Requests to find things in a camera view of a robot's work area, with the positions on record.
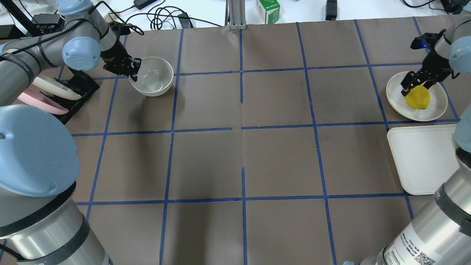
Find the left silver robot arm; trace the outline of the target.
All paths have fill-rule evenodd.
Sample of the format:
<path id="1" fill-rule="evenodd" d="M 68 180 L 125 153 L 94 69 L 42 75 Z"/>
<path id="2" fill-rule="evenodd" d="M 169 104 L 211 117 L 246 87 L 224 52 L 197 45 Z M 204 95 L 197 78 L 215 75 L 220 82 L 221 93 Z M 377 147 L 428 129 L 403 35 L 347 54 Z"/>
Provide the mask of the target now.
<path id="1" fill-rule="evenodd" d="M 79 157 L 73 137 L 44 108 L 14 104 L 39 74 L 67 66 L 136 79 L 140 59 L 90 0 L 57 0 L 64 31 L 1 45 L 1 252 L 19 265 L 111 265 L 72 196 Z"/>

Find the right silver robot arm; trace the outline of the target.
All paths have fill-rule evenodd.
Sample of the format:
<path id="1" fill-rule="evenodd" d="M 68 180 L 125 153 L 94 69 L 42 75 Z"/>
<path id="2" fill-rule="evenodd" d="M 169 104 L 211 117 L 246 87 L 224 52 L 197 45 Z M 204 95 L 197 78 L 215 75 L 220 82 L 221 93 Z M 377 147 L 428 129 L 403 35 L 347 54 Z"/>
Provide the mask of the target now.
<path id="1" fill-rule="evenodd" d="M 430 121 L 445 110 L 440 85 L 470 72 L 470 5 L 439 33 L 416 37 L 411 49 L 429 53 L 418 71 L 395 74 L 387 100 L 402 116 Z M 378 255 L 362 265 L 470 264 L 470 109 L 455 126 L 394 128 L 387 141 L 405 190 L 432 197 Z"/>

